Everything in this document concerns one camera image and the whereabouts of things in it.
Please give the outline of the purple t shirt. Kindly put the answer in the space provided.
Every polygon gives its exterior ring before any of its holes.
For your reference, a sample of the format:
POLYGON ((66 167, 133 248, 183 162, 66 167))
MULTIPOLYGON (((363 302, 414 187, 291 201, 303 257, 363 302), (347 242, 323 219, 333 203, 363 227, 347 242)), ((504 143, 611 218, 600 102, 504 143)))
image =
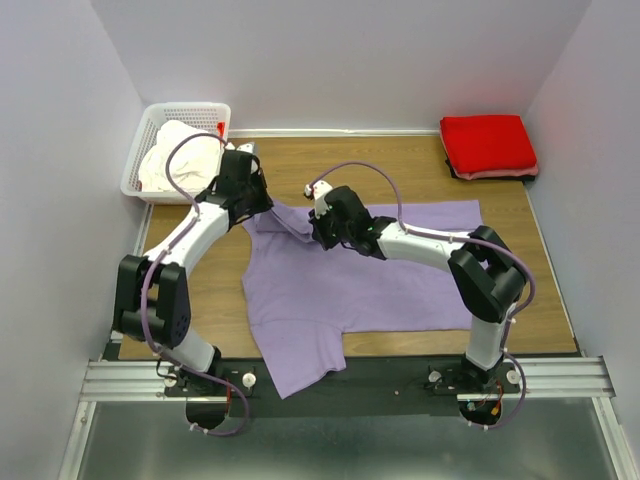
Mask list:
POLYGON ((247 220, 243 275, 248 321, 279 396, 346 367, 346 333, 467 330, 471 314, 452 276, 382 261, 312 239, 304 207, 274 204, 247 220))

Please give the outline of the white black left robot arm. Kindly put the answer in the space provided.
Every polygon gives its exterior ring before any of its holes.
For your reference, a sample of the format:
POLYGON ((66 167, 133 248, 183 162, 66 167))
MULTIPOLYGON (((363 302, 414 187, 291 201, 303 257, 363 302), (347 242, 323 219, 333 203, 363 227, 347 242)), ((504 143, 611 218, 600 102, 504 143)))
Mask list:
POLYGON ((113 328, 140 342, 149 334, 154 351, 188 368, 188 384, 209 395, 221 385, 221 352, 191 326, 188 278, 217 240, 273 202, 260 160, 243 148, 224 151, 217 175, 195 201, 160 244, 120 261, 113 328))

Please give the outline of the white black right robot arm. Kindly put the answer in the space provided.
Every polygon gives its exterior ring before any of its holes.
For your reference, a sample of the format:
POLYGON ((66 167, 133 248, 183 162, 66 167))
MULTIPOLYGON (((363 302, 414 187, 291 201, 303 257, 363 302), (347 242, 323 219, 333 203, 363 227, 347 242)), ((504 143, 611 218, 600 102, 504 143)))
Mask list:
POLYGON ((480 392, 496 380, 504 360, 508 323, 532 274, 490 227, 467 233, 449 233, 373 216, 347 186, 333 187, 319 180, 304 189, 314 202, 309 213, 312 238, 323 249, 337 245, 379 260, 404 260, 449 273, 462 302, 472 314, 469 344, 460 367, 460 379, 480 392))

